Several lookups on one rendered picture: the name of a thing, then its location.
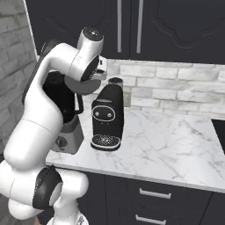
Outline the dark cupboard door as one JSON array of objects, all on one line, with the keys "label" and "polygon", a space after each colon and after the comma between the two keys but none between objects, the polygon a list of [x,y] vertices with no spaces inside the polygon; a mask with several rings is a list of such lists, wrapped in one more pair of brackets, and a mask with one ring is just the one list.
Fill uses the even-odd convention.
[{"label": "dark cupboard door", "polygon": [[144,0],[139,54],[139,0],[131,9],[132,60],[225,65],[225,0]]},{"label": "dark cupboard door", "polygon": [[106,59],[129,57],[130,0],[121,0],[121,53],[117,51],[117,0],[25,0],[25,4],[37,52],[51,39],[74,47],[83,28],[92,27],[104,36]]},{"label": "dark cupboard door", "polygon": [[80,211],[87,218],[89,225],[107,225],[105,202],[105,176],[85,172],[89,179],[87,193],[77,200]]},{"label": "dark cupboard door", "polygon": [[200,225],[225,225],[225,193],[212,195]]}]

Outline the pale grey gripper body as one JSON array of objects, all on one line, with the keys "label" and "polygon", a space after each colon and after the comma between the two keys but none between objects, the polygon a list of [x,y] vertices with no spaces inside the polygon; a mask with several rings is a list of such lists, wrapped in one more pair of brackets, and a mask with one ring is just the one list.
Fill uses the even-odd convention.
[{"label": "pale grey gripper body", "polygon": [[98,69],[92,76],[91,79],[92,80],[99,80],[99,81],[103,81],[106,80],[107,77],[107,73],[101,69]]}]

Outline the grey wall socket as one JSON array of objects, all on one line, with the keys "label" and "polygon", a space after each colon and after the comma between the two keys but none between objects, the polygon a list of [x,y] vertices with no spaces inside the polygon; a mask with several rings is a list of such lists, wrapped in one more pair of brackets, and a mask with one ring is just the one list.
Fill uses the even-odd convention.
[{"label": "grey wall socket", "polygon": [[124,106],[125,107],[131,106],[131,92],[130,91],[124,91],[123,92],[123,100],[124,100]]}]

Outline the dark upper cupboard door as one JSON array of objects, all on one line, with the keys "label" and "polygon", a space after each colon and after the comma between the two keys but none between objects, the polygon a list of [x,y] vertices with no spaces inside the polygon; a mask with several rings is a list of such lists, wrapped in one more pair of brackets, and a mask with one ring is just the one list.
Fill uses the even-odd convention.
[{"label": "dark upper cupboard door", "polygon": [[131,9],[132,60],[225,65],[225,0],[144,0],[139,54],[139,0]]},{"label": "dark upper cupboard door", "polygon": [[106,59],[129,57],[130,0],[121,0],[121,53],[117,51],[117,0],[25,0],[25,4],[37,52],[51,39],[74,47],[83,28],[92,27],[104,36]]}]

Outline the black coffee machine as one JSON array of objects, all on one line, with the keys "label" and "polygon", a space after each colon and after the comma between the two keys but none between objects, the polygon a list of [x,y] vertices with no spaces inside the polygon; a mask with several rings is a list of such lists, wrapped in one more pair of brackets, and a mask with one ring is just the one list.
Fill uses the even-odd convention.
[{"label": "black coffee machine", "polygon": [[124,128],[123,80],[113,77],[91,104],[91,146],[115,151],[120,147]]}]

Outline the black blender with grey base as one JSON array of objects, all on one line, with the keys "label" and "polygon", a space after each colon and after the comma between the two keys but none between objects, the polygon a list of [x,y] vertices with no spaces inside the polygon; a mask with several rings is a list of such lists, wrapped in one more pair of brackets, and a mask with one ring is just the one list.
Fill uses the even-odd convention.
[{"label": "black blender with grey base", "polygon": [[43,90],[59,107],[63,117],[62,131],[52,150],[74,155],[84,139],[79,119],[79,114],[83,112],[83,99],[68,88],[64,75],[58,71],[48,73]]}]

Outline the black hob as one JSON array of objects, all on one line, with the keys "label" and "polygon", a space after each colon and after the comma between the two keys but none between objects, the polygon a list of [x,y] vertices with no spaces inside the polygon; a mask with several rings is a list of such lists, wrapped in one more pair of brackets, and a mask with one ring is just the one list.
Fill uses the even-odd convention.
[{"label": "black hob", "polygon": [[217,137],[220,141],[223,153],[225,154],[225,120],[211,119],[211,121],[213,123]]}]

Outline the dark lower cupboard door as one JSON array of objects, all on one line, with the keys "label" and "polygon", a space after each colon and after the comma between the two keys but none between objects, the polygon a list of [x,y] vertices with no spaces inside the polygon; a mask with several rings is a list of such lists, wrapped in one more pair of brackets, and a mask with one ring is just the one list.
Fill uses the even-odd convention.
[{"label": "dark lower cupboard door", "polygon": [[212,195],[200,225],[225,225],[225,193]]},{"label": "dark lower cupboard door", "polygon": [[105,176],[85,172],[89,179],[87,193],[77,200],[80,211],[87,218],[89,225],[107,225],[105,202]]}]

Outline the dark drawer front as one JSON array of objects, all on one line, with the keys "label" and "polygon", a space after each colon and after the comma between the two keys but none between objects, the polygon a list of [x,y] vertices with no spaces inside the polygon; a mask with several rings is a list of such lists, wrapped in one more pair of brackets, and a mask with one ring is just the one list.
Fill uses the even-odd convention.
[{"label": "dark drawer front", "polygon": [[166,225],[200,225],[202,218],[202,213],[116,197],[108,197],[106,205],[110,225],[155,225],[137,221],[136,214],[154,220],[166,220]]},{"label": "dark drawer front", "polygon": [[[212,195],[211,192],[192,188],[113,176],[105,177],[105,188],[109,196],[197,211],[206,207]],[[171,193],[171,198],[167,200],[141,195],[139,188],[150,192]]]}]

